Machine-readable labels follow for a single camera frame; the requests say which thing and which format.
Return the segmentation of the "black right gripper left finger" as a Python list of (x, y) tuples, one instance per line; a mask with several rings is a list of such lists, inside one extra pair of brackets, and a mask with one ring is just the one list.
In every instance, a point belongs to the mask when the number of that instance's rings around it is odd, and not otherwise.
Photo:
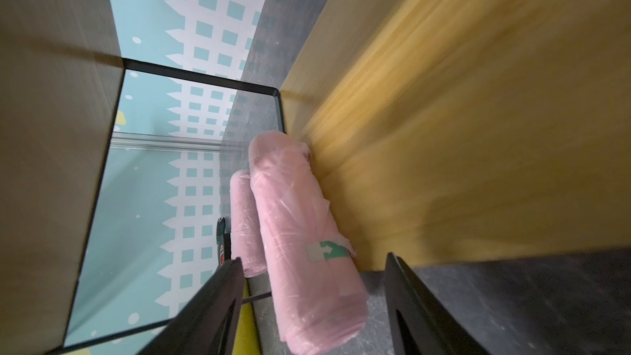
[(231, 354), (245, 278), (240, 259), (226, 261), (141, 354)]

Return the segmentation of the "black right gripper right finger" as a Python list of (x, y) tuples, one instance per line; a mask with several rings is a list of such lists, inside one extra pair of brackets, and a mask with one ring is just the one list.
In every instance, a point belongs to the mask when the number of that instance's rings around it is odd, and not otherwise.
[(403, 258), (389, 253), (384, 271), (395, 354), (487, 354)]

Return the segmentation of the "yellow trash bag roll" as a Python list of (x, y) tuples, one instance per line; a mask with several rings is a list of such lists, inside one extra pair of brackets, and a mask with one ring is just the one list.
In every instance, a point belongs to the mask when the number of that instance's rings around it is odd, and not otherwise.
[(238, 328), (233, 345), (233, 355), (260, 355), (256, 320), (251, 303), (244, 303), (241, 306)]

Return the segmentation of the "pink trash bag roll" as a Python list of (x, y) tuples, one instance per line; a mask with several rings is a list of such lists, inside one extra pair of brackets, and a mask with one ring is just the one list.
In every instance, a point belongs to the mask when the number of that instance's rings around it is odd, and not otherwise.
[(240, 258), (246, 278), (260, 276), (267, 271), (266, 256), (261, 237), (261, 226), (256, 200), (251, 190), (251, 174), (239, 170), (229, 184), (231, 207), (231, 255)]
[(327, 353), (368, 319), (356, 252), (338, 230), (306, 144), (268, 131), (248, 154), (279, 338), (293, 354)]

